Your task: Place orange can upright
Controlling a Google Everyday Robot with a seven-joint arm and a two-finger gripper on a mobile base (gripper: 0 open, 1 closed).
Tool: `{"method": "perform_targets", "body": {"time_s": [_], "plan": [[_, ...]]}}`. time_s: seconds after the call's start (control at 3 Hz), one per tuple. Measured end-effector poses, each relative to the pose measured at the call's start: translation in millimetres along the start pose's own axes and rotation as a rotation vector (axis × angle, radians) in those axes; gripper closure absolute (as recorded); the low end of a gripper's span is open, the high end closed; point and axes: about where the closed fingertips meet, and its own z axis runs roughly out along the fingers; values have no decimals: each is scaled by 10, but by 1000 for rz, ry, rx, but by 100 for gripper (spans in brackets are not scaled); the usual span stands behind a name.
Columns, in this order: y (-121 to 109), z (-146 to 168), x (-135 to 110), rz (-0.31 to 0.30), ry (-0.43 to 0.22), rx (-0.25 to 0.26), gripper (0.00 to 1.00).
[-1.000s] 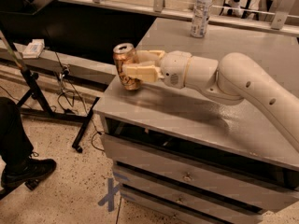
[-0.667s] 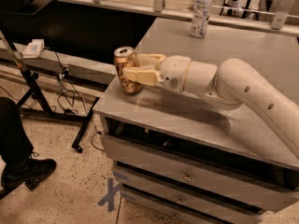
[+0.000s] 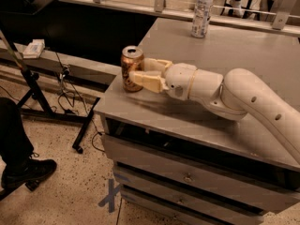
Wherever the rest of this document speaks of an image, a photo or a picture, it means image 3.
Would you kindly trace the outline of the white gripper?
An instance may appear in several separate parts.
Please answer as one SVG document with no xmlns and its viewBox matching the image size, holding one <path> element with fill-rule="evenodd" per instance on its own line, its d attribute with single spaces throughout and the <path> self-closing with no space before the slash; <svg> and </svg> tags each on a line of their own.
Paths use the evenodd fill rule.
<svg viewBox="0 0 300 225">
<path fill-rule="evenodd" d="M 185 63 L 173 65 L 169 60 L 145 58 L 143 70 L 130 71 L 129 78 L 154 93 L 166 91 L 171 98 L 187 100 L 191 79 L 197 68 Z"/>
</svg>

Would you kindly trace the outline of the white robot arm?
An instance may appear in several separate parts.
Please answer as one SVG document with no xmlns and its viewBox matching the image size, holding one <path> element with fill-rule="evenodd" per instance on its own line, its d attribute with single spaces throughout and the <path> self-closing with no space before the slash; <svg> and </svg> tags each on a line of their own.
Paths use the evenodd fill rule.
<svg viewBox="0 0 300 225">
<path fill-rule="evenodd" d="M 251 114 L 300 162 L 300 112 L 251 71 L 235 68 L 221 75 L 186 63 L 146 58 L 128 76 L 149 91 L 198 102 L 229 120 Z"/>
</svg>

